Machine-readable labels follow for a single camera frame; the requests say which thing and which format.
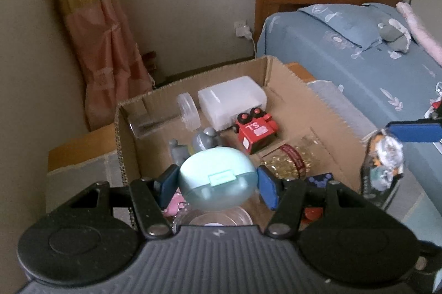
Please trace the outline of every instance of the gold tinsel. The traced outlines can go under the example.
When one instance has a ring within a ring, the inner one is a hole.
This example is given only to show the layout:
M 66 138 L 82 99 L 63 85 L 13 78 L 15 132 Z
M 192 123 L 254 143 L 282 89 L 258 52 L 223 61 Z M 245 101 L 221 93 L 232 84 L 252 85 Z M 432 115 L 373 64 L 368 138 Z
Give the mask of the gold tinsel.
M 279 179 L 304 179 L 310 173 L 310 170 L 312 168 L 314 162 L 313 155 L 311 151 L 306 147 L 298 147 L 294 145 L 292 145 L 292 147 L 298 151 L 299 155 L 304 161 L 306 165 L 306 168 L 304 170 L 301 170 L 299 172 L 295 164 L 293 163 L 293 160 L 281 149 L 277 149 L 272 153 L 266 155 L 262 159 L 261 164 L 270 169 L 271 172 Z

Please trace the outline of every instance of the blue bedsheet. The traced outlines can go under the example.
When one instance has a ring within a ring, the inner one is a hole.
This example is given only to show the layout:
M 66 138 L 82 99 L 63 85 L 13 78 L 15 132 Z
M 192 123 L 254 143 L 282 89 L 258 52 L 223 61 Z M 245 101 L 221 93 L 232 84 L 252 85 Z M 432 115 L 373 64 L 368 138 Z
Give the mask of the blue bedsheet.
M 362 51 L 303 12 L 277 13 L 265 23 L 258 57 L 298 62 L 315 78 L 331 80 L 376 126 L 423 118 L 442 68 L 412 42 L 409 53 L 389 53 L 385 43 Z M 407 165 L 442 213 L 442 155 L 431 143 L 406 144 Z

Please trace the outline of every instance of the blue object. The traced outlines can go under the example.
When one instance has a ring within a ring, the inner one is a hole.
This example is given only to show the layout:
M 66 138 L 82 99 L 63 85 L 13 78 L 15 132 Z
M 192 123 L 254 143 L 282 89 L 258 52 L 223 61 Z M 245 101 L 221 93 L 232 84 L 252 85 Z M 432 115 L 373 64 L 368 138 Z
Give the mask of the blue object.
M 180 168 L 176 165 L 171 165 L 166 171 L 155 180 L 155 192 L 158 193 L 156 202 L 161 210 L 164 210 L 172 200 L 173 195 L 178 189 L 178 174 Z
M 282 191 L 280 180 L 275 180 L 265 166 L 258 167 L 258 189 L 267 208 L 276 210 L 279 205 L 279 194 Z
M 402 142 L 432 143 L 442 139 L 440 123 L 390 123 L 390 133 Z
M 367 49 L 382 40 L 377 29 L 377 24 L 381 20 L 370 8 L 356 5 L 327 4 L 312 5 L 301 8 L 299 11 L 315 17 L 362 49 Z
M 415 42 L 397 58 L 385 43 L 362 51 L 331 40 L 330 33 L 330 27 L 304 12 L 277 13 L 266 20 L 257 56 L 298 62 L 315 78 L 332 81 L 378 128 L 423 118 L 430 100 L 438 98 L 442 68 Z M 404 152 L 406 165 L 442 212 L 441 153 L 432 143 L 405 143 Z
M 325 188 L 327 186 L 327 182 L 330 180 L 333 180 L 333 174 L 331 173 L 319 174 L 305 179 L 308 185 L 316 188 Z

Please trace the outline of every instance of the white label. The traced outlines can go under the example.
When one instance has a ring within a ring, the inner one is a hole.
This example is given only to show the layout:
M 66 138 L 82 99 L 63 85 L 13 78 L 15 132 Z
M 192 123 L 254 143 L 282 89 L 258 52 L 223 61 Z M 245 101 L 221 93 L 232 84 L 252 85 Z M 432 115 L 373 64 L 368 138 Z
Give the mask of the white label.
M 255 136 L 261 136 L 264 133 L 267 133 L 269 130 L 267 129 L 267 127 L 261 126 L 258 129 L 255 129 L 253 131 L 253 133 L 255 134 Z
M 248 149 L 249 144 L 250 144 L 250 143 L 248 142 L 247 138 L 244 137 L 244 140 L 243 140 L 243 146 L 244 146 L 244 148 Z
M 398 59 L 402 57 L 402 55 L 396 51 L 388 51 L 388 53 L 390 54 L 390 57 L 393 59 Z
M 230 169 L 226 170 L 225 172 L 212 174 L 209 176 L 209 181 L 213 187 L 222 183 L 231 182 L 235 179 L 236 177 Z

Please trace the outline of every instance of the clear glass bowl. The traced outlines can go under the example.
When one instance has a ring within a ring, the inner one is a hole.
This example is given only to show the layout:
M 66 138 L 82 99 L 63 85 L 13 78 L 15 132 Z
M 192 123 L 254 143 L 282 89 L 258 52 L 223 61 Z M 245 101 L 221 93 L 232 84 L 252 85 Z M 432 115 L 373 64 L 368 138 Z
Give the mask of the clear glass bowl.
M 176 214 L 172 229 L 176 233 L 181 225 L 237 226 L 252 225 L 250 215 L 241 207 L 219 212 L 205 212 L 185 204 Z

